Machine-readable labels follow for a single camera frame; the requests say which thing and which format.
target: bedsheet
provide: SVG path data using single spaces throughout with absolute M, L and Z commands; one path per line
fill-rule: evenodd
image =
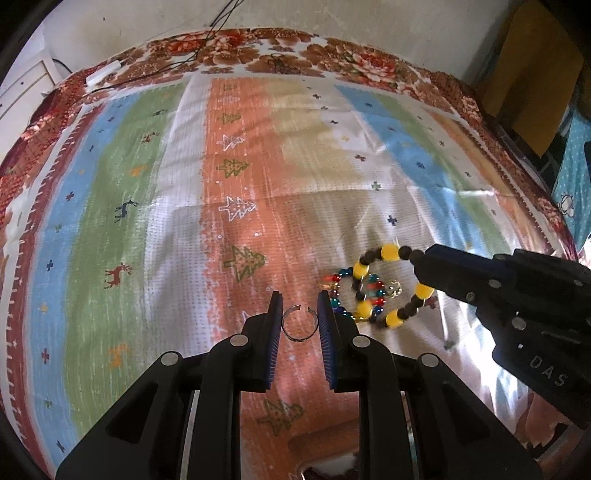
M 83 79 L 99 66 L 74 74 L 0 170 L 0 407 L 50 475 L 162 352 L 207 351 L 273 290 L 313 307 L 325 275 L 368 248 L 574 255 L 452 80 L 303 32 L 205 37 L 123 52 L 98 92 Z M 404 304 L 410 266 L 376 272 L 403 288 L 386 311 Z M 527 389 L 465 304 L 439 295 L 397 330 L 359 328 L 403 355 L 437 353 L 515 430 Z M 282 338 L 272 390 L 243 396 L 244 478 L 293 478 L 355 449 L 310 436 L 358 415 L 322 365 L 317 337 Z

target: white cabinet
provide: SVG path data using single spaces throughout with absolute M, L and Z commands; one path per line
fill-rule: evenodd
M 10 72 L 0 93 L 0 161 L 24 132 L 44 93 L 61 80 L 50 56 L 42 51 Z

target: white wall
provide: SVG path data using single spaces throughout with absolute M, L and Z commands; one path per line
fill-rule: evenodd
M 470 82 L 521 0 L 245 0 L 226 27 L 290 27 L 369 44 Z M 63 0 L 45 20 L 73 70 L 156 37 L 199 30 L 226 0 Z

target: open ring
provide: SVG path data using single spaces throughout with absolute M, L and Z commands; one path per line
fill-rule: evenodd
M 281 318 L 281 330 L 283 330 L 283 333 L 285 333 L 285 336 L 287 338 L 289 338 L 289 340 L 291 340 L 292 342 L 305 342 L 307 339 L 312 338 L 312 336 L 316 333 L 316 330 L 318 330 L 318 314 L 314 310 L 312 310 L 310 307 L 308 307 L 308 313 L 310 315 L 312 315 L 312 317 L 316 321 L 316 326 L 314 327 L 314 331 L 311 334 L 309 334 L 307 337 L 303 337 L 303 338 L 293 337 L 285 331 L 285 319 L 289 315 L 291 315 L 292 313 L 294 313 L 300 309 L 301 309 L 301 305 L 292 305 L 291 307 L 289 307 L 285 311 L 285 313 L 283 314 L 283 317 Z

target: wire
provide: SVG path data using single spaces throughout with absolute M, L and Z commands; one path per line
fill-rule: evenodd
M 64 67 L 68 72 L 72 73 L 72 71 L 68 68 L 68 65 L 66 65 L 65 63 L 63 63 L 61 60 L 58 59 L 52 59 L 54 62 L 59 63 L 62 67 Z
M 222 8 L 222 11 L 220 13 L 217 14 L 217 17 L 213 19 L 213 21 L 209 24 L 209 26 L 213 26 L 216 24 L 216 22 L 219 20 L 219 17 L 222 16 L 222 14 L 226 11 L 226 8 L 228 8 L 228 6 L 232 3 L 232 0 L 229 0 L 228 3 L 224 6 L 224 8 Z
M 103 90 L 110 90 L 111 88 L 116 88 L 119 87 L 121 85 L 125 85 L 127 83 L 131 83 L 131 82 L 136 82 L 137 80 L 143 80 L 146 78 L 150 78 L 153 77 L 154 75 L 157 75 L 159 73 L 162 72 L 167 72 L 169 70 L 172 70 L 173 68 L 176 68 L 178 66 L 181 66 L 185 63 L 188 63 L 190 61 L 193 61 L 195 59 L 198 58 L 199 53 L 201 52 L 201 49 L 207 44 L 208 41 L 212 40 L 215 38 L 216 34 L 223 28 L 223 26 L 226 24 L 226 22 L 228 21 L 228 19 L 230 18 L 230 15 L 232 15 L 232 13 L 234 12 L 235 9 L 237 9 L 240 5 L 242 5 L 244 3 L 244 0 L 230 0 L 230 3 L 232 3 L 232 1 L 234 2 L 233 7 L 230 9 L 229 12 L 221 15 L 224 10 L 228 7 L 228 5 L 226 5 L 222 11 L 220 12 L 220 14 L 218 14 L 218 16 L 216 17 L 216 19 L 212 22 L 211 28 L 209 29 L 209 32 L 207 32 L 207 36 L 205 37 L 205 39 L 203 40 L 203 43 L 201 43 L 201 45 L 198 46 L 198 48 L 196 48 L 195 50 L 193 50 L 193 54 L 182 61 L 176 61 L 174 63 L 171 63 L 170 65 L 166 65 L 164 67 L 162 67 L 161 69 L 156 70 L 155 72 L 152 73 L 146 73 L 144 75 L 139 75 L 137 77 L 131 78 L 131 79 L 127 79 L 124 80 L 123 82 L 119 82 L 119 83 L 115 83 L 114 85 L 107 85 L 105 87 L 101 87 L 101 88 L 97 88 L 96 90 L 92 90 L 91 92 L 88 92 L 87 94 L 83 95 L 82 97 L 80 97 L 80 99 L 78 100 L 78 102 L 84 98 L 86 98 L 89 95 L 92 95 L 96 92 L 101 92 Z M 213 29 L 217 26 L 217 24 L 222 20 L 222 18 L 225 18 L 225 20 L 222 22 L 222 24 L 219 26 L 219 28 L 214 32 Z

